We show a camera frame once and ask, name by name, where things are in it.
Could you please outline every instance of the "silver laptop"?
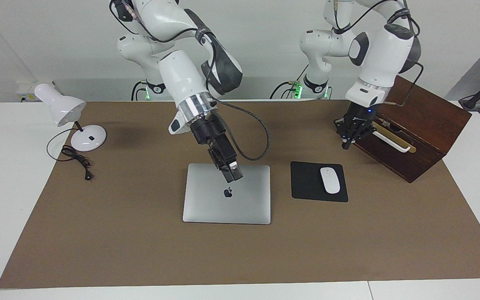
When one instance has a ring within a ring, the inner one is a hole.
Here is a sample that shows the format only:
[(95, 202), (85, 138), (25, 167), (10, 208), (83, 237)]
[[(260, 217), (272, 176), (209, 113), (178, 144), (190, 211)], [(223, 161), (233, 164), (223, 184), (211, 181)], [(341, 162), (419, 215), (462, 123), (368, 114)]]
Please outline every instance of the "silver laptop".
[(182, 220), (198, 223), (270, 224), (270, 167), (241, 165), (244, 177), (227, 183), (214, 165), (188, 165)]

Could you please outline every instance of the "power cord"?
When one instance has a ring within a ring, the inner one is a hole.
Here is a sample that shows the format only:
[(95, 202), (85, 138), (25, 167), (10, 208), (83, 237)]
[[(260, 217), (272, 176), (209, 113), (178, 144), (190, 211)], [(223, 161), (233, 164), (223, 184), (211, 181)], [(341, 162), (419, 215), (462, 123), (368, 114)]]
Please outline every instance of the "power cord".
[(293, 81), (285, 81), (283, 83), (281, 83), (280, 85), (278, 85), (277, 87), (275, 87), (274, 91), (272, 92), (272, 95), (270, 95), (270, 99), (273, 99), (273, 96), (275, 95), (275, 93), (278, 91), (278, 89), (280, 89), (280, 87), (284, 86), (284, 85), (292, 85), (294, 84)]
[[(303, 76), (303, 74), (305, 73), (305, 71), (307, 70), (308, 68), (308, 63), (307, 63), (307, 66), (305, 66), (305, 69), (303, 69), (303, 72), (301, 72), (301, 74), (299, 74), (298, 78), (295, 80), (295, 81), (299, 81), (299, 79), (301, 78), (301, 76)], [(290, 92), (292, 91), (289, 91), (288, 92), (288, 95), (286, 95), (286, 99), (288, 99), (288, 97), (290, 97)]]
[(67, 161), (72, 161), (72, 160), (76, 160), (78, 161), (82, 167), (84, 167), (84, 170), (85, 170), (85, 176), (84, 176), (84, 179), (85, 180), (92, 180), (92, 178), (94, 177), (94, 175), (88, 170), (89, 167), (91, 167), (91, 163), (90, 161), (88, 161), (88, 159), (86, 159), (86, 157), (80, 155), (77, 150), (75, 150), (75, 148), (73, 148), (72, 146), (70, 145), (64, 145), (62, 150), (61, 150), (61, 153), (64, 154), (65, 156), (68, 156), (69, 159), (66, 159), (66, 160), (59, 160), (55, 157), (53, 157), (53, 155), (51, 155), (51, 153), (49, 153), (49, 145), (51, 144), (51, 142), (53, 142), (53, 140), (55, 138), (57, 138), (59, 135), (63, 134), (63, 133), (67, 133), (68, 131), (72, 131), (72, 130), (78, 130), (76, 128), (70, 128), (70, 129), (67, 129), (65, 131), (62, 131), (60, 133), (58, 133), (57, 135), (55, 135), (54, 137), (52, 137), (49, 142), (47, 143), (46, 147), (45, 147), (45, 150), (47, 152), (47, 155), (49, 155), (50, 158), (56, 160), (56, 161), (60, 161), (60, 162), (67, 162)]
[(284, 94), (286, 94), (286, 92), (288, 92), (288, 95), (290, 95), (290, 92), (293, 92), (295, 91), (295, 89), (287, 89), (285, 90), (282, 95), (280, 95), (280, 98), (282, 99), (284, 97)]
[(329, 98), (327, 100), (331, 100), (331, 97), (333, 97), (333, 87), (327, 87), (327, 89), (331, 89), (331, 93), (329, 94)]
[(144, 89), (144, 88), (138, 89), (137, 93), (135, 94), (136, 101), (138, 101), (138, 92), (142, 92), (142, 91), (147, 93), (147, 89)]
[(135, 93), (137, 92), (137, 87), (141, 84), (145, 84), (145, 81), (139, 81), (133, 86), (133, 91), (131, 92), (131, 101), (135, 100)]
[(403, 101), (402, 104), (398, 104), (398, 103), (395, 103), (395, 102), (383, 102), (383, 104), (387, 104), (387, 105), (395, 105), (395, 106), (399, 106), (400, 108), (402, 106), (405, 106), (405, 104), (407, 103), (408, 101), (408, 97), (410, 96), (410, 93), (412, 91), (412, 88), (415, 87), (416, 85), (416, 82), (418, 81), (418, 79), (420, 79), (421, 77), (421, 74), (423, 74), (423, 70), (424, 70), (424, 67), (421, 63), (417, 62), (417, 61), (413, 61), (413, 63), (415, 63), (416, 66), (419, 66), (421, 68), (420, 70), (420, 73), (416, 76), (416, 79), (412, 82), (412, 85), (410, 86), (410, 88), (408, 89), (408, 92), (407, 92), (407, 95), (405, 97), (405, 100)]
[(236, 150), (238, 150), (238, 152), (240, 153), (240, 155), (242, 157), (244, 157), (244, 159), (247, 159), (248, 161), (257, 161), (257, 160), (260, 160), (261, 158), (263, 158), (264, 156), (266, 156), (266, 154), (268, 154), (268, 151), (269, 151), (269, 148), (270, 148), (270, 133), (269, 133), (268, 127), (263, 122), (263, 120), (261, 120), (259, 117), (257, 117), (255, 114), (253, 114), (249, 110), (245, 110), (244, 108), (229, 104), (227, 102), (217, 100), (215, 98), (214, 98), (214, 100), (223, 104), (223, 105), (225, 105), (225, 106), (229, 106), (230, 108), (234, 108), (235, 110), (240, 110), (241, 112), (252, 116), (262, 125), (262, 127), (264, 127), (264, 131), (266, 133), (266, 148), (265, 148), (263, 154), (261, 154), (259, 157), (251, 158), (251, 157), (248, 157), (247, 155), (245, 155), (244, 152), (242, 151), (242, 149), (240, 148), (240, 146), (238, 146), (238, 143), (236, 142), (236, 139), (235, 139), (235, 137), (234, 137), (234, 135), (231, 131), (231, 128), (229, 128), (229, 126), (227, 125), (225, 120), (223, 118), (221, 118), (221, 116), (215, 110), (212, 111), (212, 114), (215, 114), (219, 118), (219, 120), (223, 123), (223, 126), (225, 126), (225, 130), (229, 133), (229, 136), (231, 137), (231, 140), (232, 140), (233, 144), (235, 145)]

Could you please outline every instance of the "power outlet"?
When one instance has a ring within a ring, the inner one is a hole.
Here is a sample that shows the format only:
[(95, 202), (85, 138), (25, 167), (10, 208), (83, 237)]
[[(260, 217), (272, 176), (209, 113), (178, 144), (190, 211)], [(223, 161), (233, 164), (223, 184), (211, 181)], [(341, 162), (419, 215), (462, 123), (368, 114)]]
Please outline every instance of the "power outlet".
[(51, 84), (52, 87), (57, 89), (55, 83), (52, 81), (50, 82), (25, 82), (25, 83), (17, 83), (17, 100), (19, 102), (40, 102), (40, 99), (35, 95), (35, 88), (38, 84), (47, 83)]

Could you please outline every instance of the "computer mouse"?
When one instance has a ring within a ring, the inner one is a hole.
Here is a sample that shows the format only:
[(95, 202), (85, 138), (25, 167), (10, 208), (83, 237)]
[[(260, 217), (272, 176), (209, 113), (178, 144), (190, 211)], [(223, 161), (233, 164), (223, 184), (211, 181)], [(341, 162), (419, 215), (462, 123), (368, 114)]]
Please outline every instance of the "computer mouse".
[(322, 174), (323, 186), (329, 194), (337, 194), (340, 191), (340, 181), (337, 172), (332, 167), (323, 167), (320, 169)]

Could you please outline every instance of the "apple logo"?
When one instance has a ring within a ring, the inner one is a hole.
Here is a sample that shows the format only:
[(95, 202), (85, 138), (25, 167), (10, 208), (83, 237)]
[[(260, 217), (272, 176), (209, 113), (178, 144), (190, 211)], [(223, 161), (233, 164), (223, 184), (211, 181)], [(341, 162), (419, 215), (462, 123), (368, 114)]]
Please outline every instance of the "apple logo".
[(225, 198), (231, 198), (233, 196), (233, 190), (231, 190), (231, 188), (226, 188), (224, 191), (223, 191), (223, 195), (225, 195)]

